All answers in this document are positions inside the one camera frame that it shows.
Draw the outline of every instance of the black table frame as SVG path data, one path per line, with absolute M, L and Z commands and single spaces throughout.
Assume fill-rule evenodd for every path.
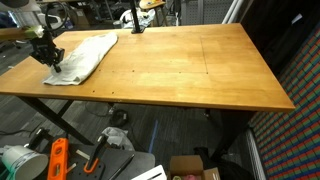
M 78 132 L 74 127 L 72 127 L 62 118 L 63 114 L 67 111 L 73 100 L 68 100 L 68 102 L 61 108 L 61 110 L 56 113 L 38 98 L 23 96 L 18 97 L 33 109 L 38 111 L 40 114 L 42 114 L 44 117 L 46 117 L 49 121 L 60 127 L 62 130 L 68 132 L 83 144 L 93 145 L 90 140 L 84 137 L 80 132 Z M 215 152 L 211 156 L 211 160 L 213 161 L 219 161 L 221 159 L 221 156 L 228 152 L 228 149 L 238 137 L 238 135 L 244 132 L 244 130 L 248 127 L 248 122 L 255 112 L 241 110 L 220 110 L 220 113 L 223 125 L 223 135 L 221 140 L 219 141 L 217 148 L 215 149 Z

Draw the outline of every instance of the white paper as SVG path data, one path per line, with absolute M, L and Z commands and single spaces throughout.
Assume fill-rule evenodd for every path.
M 163 167 L 161 165 L 133 178 L 132 180 L 148 180 L 151 178 L 152 178 L 152 180 L 167 180 L 167 176 L 164 173 Z

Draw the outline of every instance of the table top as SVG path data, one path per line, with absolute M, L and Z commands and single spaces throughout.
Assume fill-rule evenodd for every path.
M 241 24 L 147 28 L 142 34 L 131 34 L 131 29 L 72 31 L 55 43 L 67 55 L 84 38 L 110 31 L 118 34 L 118 42 L 79 86 L 42 84 L 49 68 L 28 57 L 0 76 L 0 94 L 253 111 L 294 109 Z

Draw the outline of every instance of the stool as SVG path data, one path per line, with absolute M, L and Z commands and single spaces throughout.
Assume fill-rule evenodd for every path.
M 166 26 L 168 26 L 167 18 L 166 18 L 166 15 L 164 14 L 164 11 L 163 11 L 163 6 L 166 4 L 166 2 L 156 1 L 153 4 L 148 4 L 148 2 L 151 2 L 151 0 L 141 0 L 140 3 L 139 3 L 140 8 L 143 9 L 143 10 L 154 9 L 154 11 L 156 12 L 156 18 L 157 18 L 158 26 L 159 26 L 159 17 L 158 17 L 158 13 L 157 13 L 157 8 L 160 8 L 162 16 L 163 16 L 163 19 L 164 19 L 164 23 L 165 23 Z

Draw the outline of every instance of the orange handle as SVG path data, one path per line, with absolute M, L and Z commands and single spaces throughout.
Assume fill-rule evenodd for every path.
M 68 162 L 68 139 L 59 138 L 51 148 L 48 180 L 66 180 Z
M 87 174 L 92 173 L 92 172 L 94 171 L 94 169 L 97 167 L 98 161 L 99 161 L 99 159 L 97 158 L 97 159 L 94 161 L 91 169 L 89 169 L 89 170 L 87 170 L 87 166 L 88 166 L 88 162 L 89 162 L 89 161 L 87 161 L 86 165 L 85 165 L 84 168 L 83 168 L 83 171 L 84 171 L 85 173 L 87 173 Z

